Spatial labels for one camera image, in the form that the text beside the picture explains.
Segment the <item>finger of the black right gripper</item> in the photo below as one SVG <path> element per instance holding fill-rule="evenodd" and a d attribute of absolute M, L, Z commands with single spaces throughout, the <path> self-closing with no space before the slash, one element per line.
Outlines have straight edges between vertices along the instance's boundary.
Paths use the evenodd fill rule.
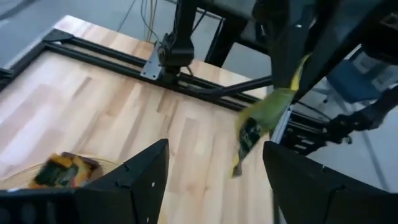
<path fill-rule="evenodd" d="M 380 17 L 377 11 L 336 12 L 305 63 L 296 95 L 305 95 L 329 74 Z"/>
<path fill-rule="evenodd" d="M 313 17 L 301 18 L 289 24 L 268 22 L 271 76 L 274 89 L 290 88 L 299 61 L 304 55 L 305 41 L 313 24 Z"/>

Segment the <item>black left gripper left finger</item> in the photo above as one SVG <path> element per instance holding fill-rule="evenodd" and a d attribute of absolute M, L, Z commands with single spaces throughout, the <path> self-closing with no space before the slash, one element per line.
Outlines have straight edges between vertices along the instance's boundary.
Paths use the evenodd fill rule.
<path fill-rule="evenodd" d="M 84 187 L 1 191 L 1 223 L 157 223 L 169 142 L 160 139 Z"/>

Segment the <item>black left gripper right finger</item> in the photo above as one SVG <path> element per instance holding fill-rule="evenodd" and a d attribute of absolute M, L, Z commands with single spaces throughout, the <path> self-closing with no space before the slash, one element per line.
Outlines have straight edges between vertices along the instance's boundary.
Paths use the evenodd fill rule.
<path fill-rule="evenodd" d="M 397 194 L 266 141 L 263 161 L 287 223 L 397 224 Z"/>

